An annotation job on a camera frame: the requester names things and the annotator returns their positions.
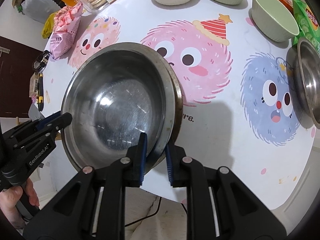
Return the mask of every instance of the lay's logo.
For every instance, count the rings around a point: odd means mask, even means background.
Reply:
[[[312,23],[313,23],[316,27],[318,27],[318,22],[317,22],[316,18],[313,16],[312,12],[310,12],[310,11],[308,10],[308,8],[306,8],[306,13],[307,13],[308,17],[310,18],[310,20],[312,21]]]

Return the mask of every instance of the pink snack bag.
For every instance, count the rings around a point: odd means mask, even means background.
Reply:
[[[50,52],[58,59],[73,45],[82,15],[83,5],[62,8],[54,17],[53,33],[50,39]]]

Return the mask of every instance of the red nose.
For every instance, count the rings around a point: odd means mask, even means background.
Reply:
[[[276,105],[277,105],[277,108],[278,108],[278,109],[281,108],[281,102],[280,102],[280,101],[277,101],[277,104],[276,104]]]

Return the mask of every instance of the human hand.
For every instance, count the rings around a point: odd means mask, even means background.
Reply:
[[[25,192],[29,196],[30,204],[39,207],[39,199],[31,179],[27,179]],[[0,209],[15,228],[23,228],[24,226],[24,221],[16,208],[22,193],[23,190],[20,186],[11,187],[7,191],[0,192]]]

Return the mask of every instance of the brown door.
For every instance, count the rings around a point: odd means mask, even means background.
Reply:
[[[41,51],[1,36],[0,47],[10,49],[0,57],[0,117],[27,118],[32,64]]]

